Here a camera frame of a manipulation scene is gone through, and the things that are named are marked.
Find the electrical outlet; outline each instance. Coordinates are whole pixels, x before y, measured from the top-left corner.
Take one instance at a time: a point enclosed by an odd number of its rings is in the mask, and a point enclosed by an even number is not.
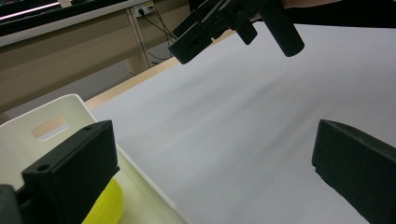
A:
[[[145,15],[153,12],[152,7],[154,7],[154,3],[152,1],[148,1],[137,6],[134,6],[134,13],[136,17],[141,17],[142,15],[139,13],[139,9],[143,9]]]

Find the white basket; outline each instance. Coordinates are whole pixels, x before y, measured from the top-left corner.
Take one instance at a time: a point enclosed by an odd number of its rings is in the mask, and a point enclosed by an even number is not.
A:
[[[4,123],[0,126],[0,183],[20,188],[22,170],[96,121],[79,96],[70,94]],[[41,134],[39,127],[48,122],[60,126]],[[120,223],[189,223],[119,146],[117,153],[120,171],[115,178],[124,196]]]

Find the white table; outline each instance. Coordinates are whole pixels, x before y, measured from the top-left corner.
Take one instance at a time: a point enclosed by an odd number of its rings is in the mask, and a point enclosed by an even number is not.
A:
[[[361,224],[311,165],[318,122],[396,146],[396,30],[298,25],[286,58],[262,23],[92,112],[194,223]]]

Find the yellow object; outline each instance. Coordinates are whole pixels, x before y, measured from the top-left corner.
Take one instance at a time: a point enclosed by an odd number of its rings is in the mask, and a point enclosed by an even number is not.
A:
[[[90,213],[82,224],[116,224],[119,223],[123,210],[122,190],[117,181],[112,178],[105,190],[93,205]]]

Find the robotic arm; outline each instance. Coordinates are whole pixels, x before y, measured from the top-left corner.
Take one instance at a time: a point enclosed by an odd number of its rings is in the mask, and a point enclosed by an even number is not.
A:
[[[260,14],[286,56],[294,56],[304,48],[279,0],[206,0],[175,29],[177,40],[169,50],[181,63],[188,63],[228,29],[235,30],[248,45],[257,35],[250,23],[256,14]]]

